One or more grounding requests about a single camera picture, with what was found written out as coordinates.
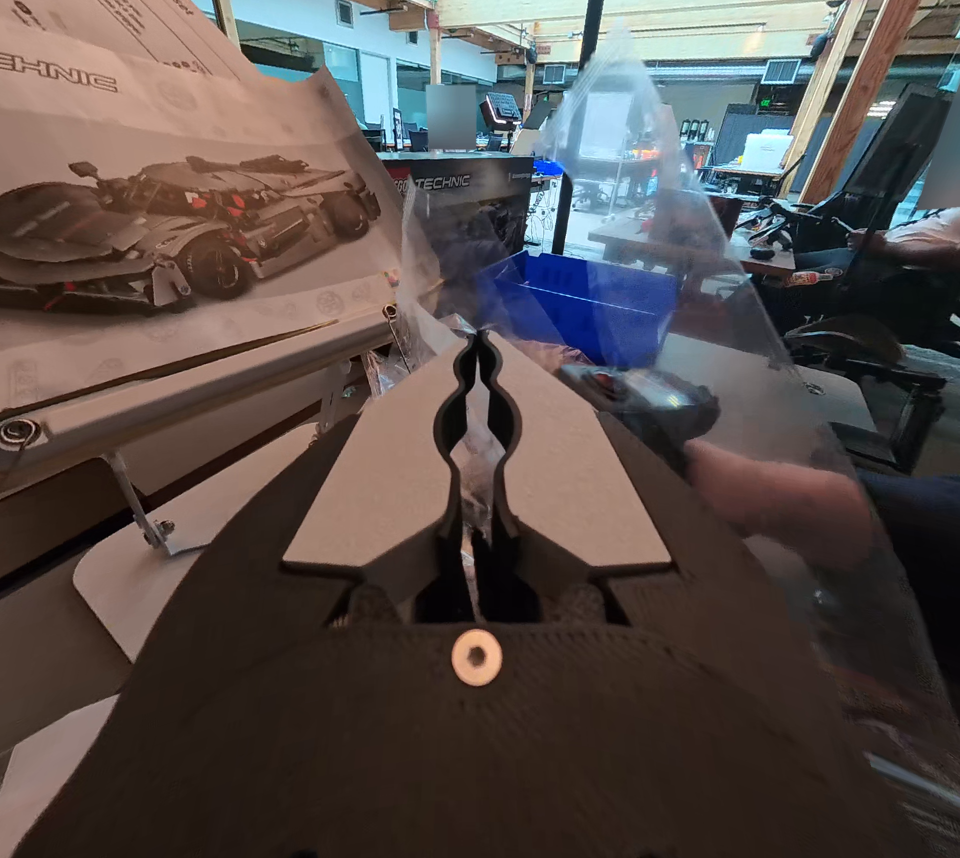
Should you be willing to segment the blue plastic bin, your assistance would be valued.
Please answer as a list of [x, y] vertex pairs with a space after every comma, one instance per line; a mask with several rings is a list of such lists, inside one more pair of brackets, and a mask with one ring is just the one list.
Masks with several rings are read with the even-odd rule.
[[654, 364], [678, 297], [674, 276], [549, 252], [518, 252], [474, 280], [483, 325], [618, 368]]

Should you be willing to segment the wooden table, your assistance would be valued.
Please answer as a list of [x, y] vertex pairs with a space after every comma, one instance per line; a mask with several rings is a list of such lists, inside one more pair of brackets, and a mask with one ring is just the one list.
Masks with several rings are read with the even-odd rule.
[[727, 239], [716, 222], [693, 229], [716, 231], [717, 235], [704, 245], [668, 241], [666, 235], [657, 236], [650, 231], [649, 224], [649, 219], [621, 216], [592, 229], [586, 238], [602, 247], [604, 260], [619, 264], [653, 263], [704, 275], [742, 271], [748, 275], [786, 277], [795, 271], [791, 252], [778, 251], [769, 259], [758, 258], [752, 255], [746, 239], [736, 235]]

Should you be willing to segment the wooden support post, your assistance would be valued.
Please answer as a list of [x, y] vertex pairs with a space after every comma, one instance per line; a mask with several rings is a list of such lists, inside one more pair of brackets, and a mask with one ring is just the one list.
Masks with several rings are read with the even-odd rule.
[[799, 195], [801, 202], [816, 204], [833, 191], [920, 3], [883, 0]]

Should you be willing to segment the black office chair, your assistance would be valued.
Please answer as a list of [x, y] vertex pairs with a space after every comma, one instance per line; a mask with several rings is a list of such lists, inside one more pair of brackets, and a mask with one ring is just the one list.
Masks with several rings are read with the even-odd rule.
[[904, 365], [906, 352], [894, 333], [864, 315], [841, 315], [806, 324], [782, 337], [796, 365], [840, 372], [859, 385], [870, 377], [906, 394], [889, 435], [840, 421], [830, 427], [858, 468], [914, 472], [929, 434], [942, 417], [947, 381]]

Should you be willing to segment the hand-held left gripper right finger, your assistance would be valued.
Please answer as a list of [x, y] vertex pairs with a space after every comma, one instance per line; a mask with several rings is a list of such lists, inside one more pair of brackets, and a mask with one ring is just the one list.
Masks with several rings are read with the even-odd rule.
[[481, 332], [491, 471], [481, 609], [542, 610], [571, 588], [668, 573], [674, 559], [598, 412], [506, 338]]

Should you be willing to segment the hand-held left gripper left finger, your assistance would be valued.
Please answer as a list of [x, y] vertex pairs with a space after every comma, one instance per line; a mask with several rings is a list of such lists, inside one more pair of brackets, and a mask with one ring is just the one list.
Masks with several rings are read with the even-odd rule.
[[467, 431], [477, 336], [370, 401], [282, 556], [295, 572], [381, 588], [394, 604], [469, 610], [461, 476], [451, 452]]

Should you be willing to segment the person's right forearm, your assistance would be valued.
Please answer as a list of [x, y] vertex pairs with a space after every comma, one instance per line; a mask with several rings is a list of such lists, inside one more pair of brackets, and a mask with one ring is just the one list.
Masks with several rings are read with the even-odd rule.
[[949, 691], [959, 687], [959, 477], [858, 472], [918, 601]]

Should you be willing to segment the black monitor on arm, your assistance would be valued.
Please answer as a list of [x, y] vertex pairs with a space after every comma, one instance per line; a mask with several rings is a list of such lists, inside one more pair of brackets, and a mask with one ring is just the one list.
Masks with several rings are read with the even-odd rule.
[[895, 204], [901, 202], [927, 166], [954, 97], [948, 90], [906, 84], [842, 191], [860, 198], [886, 196]]

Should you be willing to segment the wooden book stand white legs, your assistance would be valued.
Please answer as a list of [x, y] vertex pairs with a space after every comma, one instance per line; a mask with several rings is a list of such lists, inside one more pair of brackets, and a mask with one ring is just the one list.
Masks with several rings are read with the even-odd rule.
[[162, 467], [181, 480], [214, 447], [222, 460], [252, 442], [258, 405], [307, 379], [331, 400], [333, 368], [378, 348], [393, 335], [393, 301], [343, 322], [321, 324], [180, 372], [125, 382], [96, 394], [34, 409], [2, 423], [2, 500], [52, 483], [83, 463], [106, 464], [147, 550], [135, 551], [132, 526], [107, 538], [105, 551], [87, 553], [73, 584], [79, 596], [129, 661], [135, 661], [154, 625], [199, 554], [251, 497], [306, 450], [304, 427], [318, 416], [330, 427], [333, 404], [322, 399], [295, 407], [294, 428], [228, 463], [184, 494], [162, 502], [157, 518], [143, 508], [127, 454], [148, 469]]

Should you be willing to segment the black pole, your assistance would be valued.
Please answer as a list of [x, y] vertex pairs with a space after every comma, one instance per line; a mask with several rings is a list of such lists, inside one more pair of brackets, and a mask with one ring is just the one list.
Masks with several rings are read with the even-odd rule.
[[[583, 72], [596, 51], [604, 2], [605, 0], [586, 1], [587, 6], [583, 23], [584, 27], [582, 29], [581, 54], [578, 65], [579, 72]], [[573, 190], [574, 185], [570, 173], [563, 171], [560, 179], [557, 215], [550, 249], [553, 254], [563, 255], [565, 252]]]

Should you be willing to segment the toy set instruction booklet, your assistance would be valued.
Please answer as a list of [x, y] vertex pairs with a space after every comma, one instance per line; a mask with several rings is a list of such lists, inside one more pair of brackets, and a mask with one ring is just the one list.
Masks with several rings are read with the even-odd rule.
[[3, 411], [389, 296], [400, 195], [330, 76], [199, 31], [156, 60], [2, 23]]

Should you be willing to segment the large dark toy set box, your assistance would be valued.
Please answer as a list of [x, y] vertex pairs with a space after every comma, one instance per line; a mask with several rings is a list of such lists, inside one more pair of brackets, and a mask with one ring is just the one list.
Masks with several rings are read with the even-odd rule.
[[482, 322], [478, 276], [525, 246], [534, 157], [382, 153], [403, 205], [400, 285], [428, 314]]

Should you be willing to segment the person's right hand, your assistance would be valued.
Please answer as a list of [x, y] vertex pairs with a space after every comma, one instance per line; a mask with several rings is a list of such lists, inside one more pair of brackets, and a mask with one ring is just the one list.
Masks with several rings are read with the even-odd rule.
[[809, 564], [834, 569], [852, 569], [873, 552], [879, 524], [850, 477], [751, 459], [700, 440], [683, 451], [691, 487], [743, 537], [776, 540]]

